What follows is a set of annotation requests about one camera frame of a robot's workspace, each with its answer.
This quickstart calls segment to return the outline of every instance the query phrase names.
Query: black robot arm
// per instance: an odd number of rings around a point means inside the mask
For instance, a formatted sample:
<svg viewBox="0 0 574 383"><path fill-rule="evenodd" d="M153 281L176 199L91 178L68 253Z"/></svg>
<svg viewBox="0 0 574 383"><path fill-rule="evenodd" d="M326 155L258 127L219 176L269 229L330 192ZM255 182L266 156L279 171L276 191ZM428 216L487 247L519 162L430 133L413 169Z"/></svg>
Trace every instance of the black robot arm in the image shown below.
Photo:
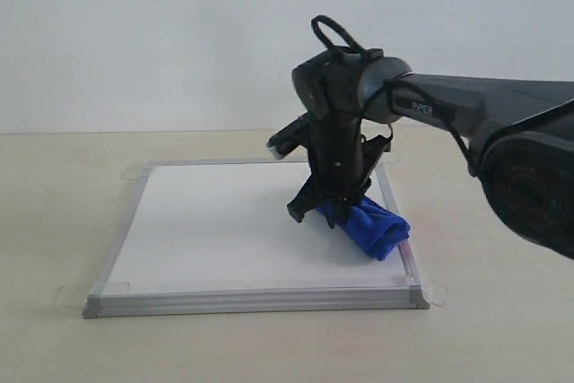
<svg viewBox="0 0 574 383"><path fill-rule="evenodd" d="M319 24L346 45L333 44ZM307 112L267 143L278 159L307 149L309 178L287 205L294 220L331 204L329 225L344 222L390 151L391 125L411 118L452 134L507 227L574 259L574 83L416 74L325 15L311 27L326 49L292 71ZM366 140L363 119L389 125L391 135Z"/></svg>

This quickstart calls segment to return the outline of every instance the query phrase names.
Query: whiteboard frame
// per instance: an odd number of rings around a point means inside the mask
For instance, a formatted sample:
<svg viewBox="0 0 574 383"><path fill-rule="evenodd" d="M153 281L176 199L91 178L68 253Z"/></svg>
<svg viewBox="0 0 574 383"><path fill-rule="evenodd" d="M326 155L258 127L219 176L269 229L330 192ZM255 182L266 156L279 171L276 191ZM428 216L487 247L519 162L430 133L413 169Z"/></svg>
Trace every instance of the whiteboard frame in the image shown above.
<svg viewBox="0 0 574 383"><path fill-rule="evenodd" d="M84 319L127 316L160 316L175 314L205 314L229 312L303 311L327 309L428 309L422 279L414 260L409 241L403 241L398 249L403 260L408 285L385 288L321 288L233 291L233 292L178 292L155 295L114 295L105 297L102 292L108 283L111 271L124 245L135 218L137 208L144 194L148 179L153 171L164 166L191 166L246 163L301 163L304 157L289 157L283 160L268 158L241 159L198 159L173 161L148 161L142 167L136 180L135 192L126 209L126 216L120 224L116 239L100 275L91 287L84 302ZM380 162L374 169L380 184L380 191L388 211L400 214L385 168Z"/></svg>

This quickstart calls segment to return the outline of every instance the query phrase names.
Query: table surface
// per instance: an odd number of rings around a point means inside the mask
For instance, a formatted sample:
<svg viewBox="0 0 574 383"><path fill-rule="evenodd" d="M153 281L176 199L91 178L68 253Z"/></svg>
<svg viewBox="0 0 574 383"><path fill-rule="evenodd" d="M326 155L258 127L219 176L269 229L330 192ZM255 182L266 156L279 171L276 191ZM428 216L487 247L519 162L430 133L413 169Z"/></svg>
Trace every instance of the table surface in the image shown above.
<svg viewBox="0 0 574 383"><path fill-rule="evenodd" d="M0 381L571 382L574 264L498 222L449 135L395 133L385 167L444 307L96 320L138 167L265 157L270 132L0 136Z"/></svg>

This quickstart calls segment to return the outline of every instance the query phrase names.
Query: wall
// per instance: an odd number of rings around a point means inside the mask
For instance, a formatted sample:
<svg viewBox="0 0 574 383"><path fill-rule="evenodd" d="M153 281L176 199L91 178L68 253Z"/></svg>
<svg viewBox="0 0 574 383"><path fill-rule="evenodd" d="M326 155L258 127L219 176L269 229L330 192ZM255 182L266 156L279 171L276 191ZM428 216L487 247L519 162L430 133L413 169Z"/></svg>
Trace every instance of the wall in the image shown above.
<svg viewBox="0 0 574 383"><path fill-rule="evenodd" d="M571 0L0 0L0 132L284 126L318 13L424 73L574 76Z"/></svg>

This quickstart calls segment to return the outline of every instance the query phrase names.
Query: blue towel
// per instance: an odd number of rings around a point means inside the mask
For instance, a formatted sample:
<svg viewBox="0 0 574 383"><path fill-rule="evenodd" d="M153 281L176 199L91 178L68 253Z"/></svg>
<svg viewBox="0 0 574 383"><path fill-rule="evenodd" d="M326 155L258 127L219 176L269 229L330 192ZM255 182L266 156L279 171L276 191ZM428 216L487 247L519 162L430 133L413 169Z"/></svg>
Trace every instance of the blue towel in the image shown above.
<svg viewBox="0 0 574 383"><path fill-rule="evenodd" d="M319 207L326 215L333 214L332 207ZM393 249L409 238L411 226L399 215L391 213L379 204L363 197L361 204L352 208L347 223L337 223L352 241L369 257L385 260Z"/></svg>

